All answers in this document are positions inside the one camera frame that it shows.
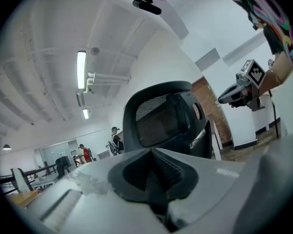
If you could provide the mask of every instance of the mesh backrest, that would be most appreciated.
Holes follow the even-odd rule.
[[[159,144],[179,133],[176,110],[166,98],[167,95],[159,96],[138,107],[136,129],[143,147]]]

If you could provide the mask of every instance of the person in red shirt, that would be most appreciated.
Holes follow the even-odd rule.
[[[91,162],[91,157],[88,148],[85,148],[84,145],[80,144],[79,148],[84,151],[84,159],[87,163]]]

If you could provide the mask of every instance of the table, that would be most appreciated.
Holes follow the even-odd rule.
[[[58,174],[50,174],[45,177],[43,180],[36,179],[34,182],[32,182],[30,185],[36,189],[40,187],[41,189],[45,189],[46,187],[53,185],[55,182],[58,181]]]
[[[30,191],[26,193],[14,193],[8,195],[6,198],[15,205],[26,207],[38,196],[39,191]]]

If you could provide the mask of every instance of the ceiling light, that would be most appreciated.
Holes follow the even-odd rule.
[[[10,151],[12,148],[8,144],[5,144],[3,146],[3,149],[6,150],[6,151]]]
[[[86,64],[86,52],[77,53],[77,85],[79,89],[84,89],[84,69]]]
[[[87,109],[83,109],[83,113],[84,113],[84,118],[88,119],[89,115],[88,115],[88,110]]]

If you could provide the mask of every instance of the forearm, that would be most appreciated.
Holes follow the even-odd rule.
[[[275,60],[272,68],[266,72],[266,76],[262,85],[259,88],[259,96],[263,95],[270,89],[273,89],[281,85],[293,68],[286,56],[285,52],[282,52]]]

